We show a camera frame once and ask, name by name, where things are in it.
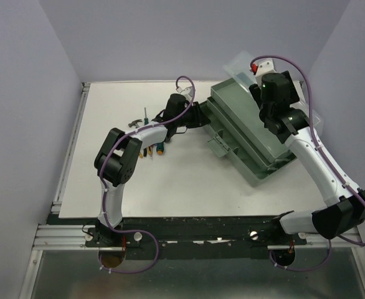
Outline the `grey translucent tool box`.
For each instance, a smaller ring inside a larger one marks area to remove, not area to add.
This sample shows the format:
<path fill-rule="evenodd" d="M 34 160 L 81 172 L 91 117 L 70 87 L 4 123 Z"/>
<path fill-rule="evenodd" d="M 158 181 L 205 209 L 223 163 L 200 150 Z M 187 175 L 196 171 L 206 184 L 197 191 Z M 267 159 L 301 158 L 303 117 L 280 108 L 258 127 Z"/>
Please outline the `grey translucent tool box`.
<path fill-rule="evenodd" d="M 218 156 L 225 156 L 251 185 L 258 186 L 291 163 L 295 155 L 269 132 L 259 118 L 259 108 L 249 87 L 256 82 L 250 69 L 253 56 L 242 51 L 224 70 L 229 79 L 211 87 L 211 95 L 200 104 L 210 123 L 207 142 Z"/>

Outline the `green orange stubby screwdriver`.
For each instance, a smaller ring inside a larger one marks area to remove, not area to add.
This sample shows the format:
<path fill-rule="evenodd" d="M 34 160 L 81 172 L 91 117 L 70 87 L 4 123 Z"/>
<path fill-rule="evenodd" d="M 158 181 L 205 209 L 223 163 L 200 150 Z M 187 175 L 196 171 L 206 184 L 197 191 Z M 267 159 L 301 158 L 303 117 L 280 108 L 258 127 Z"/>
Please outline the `green orange stubby screwdriver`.
<path fill-rule="evenodd" d="M 158 143 L 156 145 L 156 152 L 158 155 L 162 155 L 164 153 L 164 143 L 163 142 Z"/>

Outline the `yellow black pliers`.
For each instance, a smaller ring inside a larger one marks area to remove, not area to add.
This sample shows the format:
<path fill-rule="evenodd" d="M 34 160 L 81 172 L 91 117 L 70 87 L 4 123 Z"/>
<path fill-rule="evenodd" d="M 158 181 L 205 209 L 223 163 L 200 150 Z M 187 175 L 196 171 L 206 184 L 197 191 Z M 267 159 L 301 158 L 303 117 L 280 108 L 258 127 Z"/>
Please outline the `yellow black pliers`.
<path fill-rule="evenodd" d="M 151 159 L 153 158 L 153 147 L 152 146 L 146 147 L 139 152 L 140 158 L 145 158 L 147 156 L 149 156 Z"/>

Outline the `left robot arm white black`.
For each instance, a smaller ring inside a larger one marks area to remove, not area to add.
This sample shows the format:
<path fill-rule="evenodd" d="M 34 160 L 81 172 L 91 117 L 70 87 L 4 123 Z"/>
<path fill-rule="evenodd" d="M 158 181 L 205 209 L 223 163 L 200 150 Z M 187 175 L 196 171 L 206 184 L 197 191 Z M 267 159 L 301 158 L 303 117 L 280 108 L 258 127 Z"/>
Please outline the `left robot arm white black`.
<path fill-rule="evenodd" d="M 192 96 L 173 93 L 165 109 L 152 120 L 145 121 L 144 126 L 130 131 L 113 128 L 108 132 L 94 160 L 102 189 L 100 213 L 91 233 L 94 242 L 114 246 L 122 242 L 125 233 L 146 234 L 154 238 L 142 229 L 118 228 L 123 220 L 121 204 L 125 184 L 135 171 L 139 154 L 153 145 L 169 142 L 178 133 L 178 128 L 194 129 L 210 123 L 211 120 Z"/>

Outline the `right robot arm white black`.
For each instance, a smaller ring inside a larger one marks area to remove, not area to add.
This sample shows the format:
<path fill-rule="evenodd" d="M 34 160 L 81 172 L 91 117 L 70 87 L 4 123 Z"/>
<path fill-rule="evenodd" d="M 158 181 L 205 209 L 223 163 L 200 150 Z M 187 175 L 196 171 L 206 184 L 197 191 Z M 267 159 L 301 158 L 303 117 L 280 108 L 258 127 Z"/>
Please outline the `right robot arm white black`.
<path fill-rule="evenodd" d="M 365 220 L 365 189 L 337 165 L 311 129 L 306 113 L 292 107 L 300 98 L 289 72 L 257 73 L 249 91 L 260 109 L 264 127 L 302 163 L 318 187 L 325 207 L 288 212 L 271 226 L 270 238 L 284 244 L 296 233 L 318 233 L 331 240 Z"/>

